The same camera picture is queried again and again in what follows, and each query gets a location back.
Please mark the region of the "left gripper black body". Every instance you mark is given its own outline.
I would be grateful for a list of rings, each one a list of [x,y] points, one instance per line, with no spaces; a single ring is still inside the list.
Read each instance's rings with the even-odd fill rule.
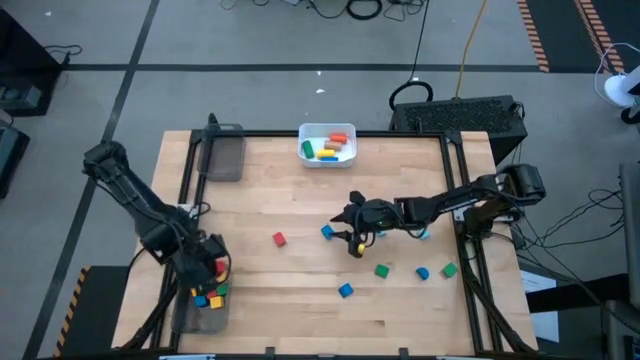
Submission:
[[[178,284],[196,290],[214,290],[227,282],[230,278],[229,261],[225,240],[218,234],[187,242],[172,256]]]

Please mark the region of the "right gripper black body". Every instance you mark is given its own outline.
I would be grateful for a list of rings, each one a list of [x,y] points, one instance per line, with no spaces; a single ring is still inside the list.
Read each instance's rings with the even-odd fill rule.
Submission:
[[[352,227],[348,252],[355,258],[361,258],[379,232],[400,227],[399,215],[393,203],[382,199],[366,200],[359,191],[351,191],[349,200],[349,210],[354,212],[354,219],[348,223]]]

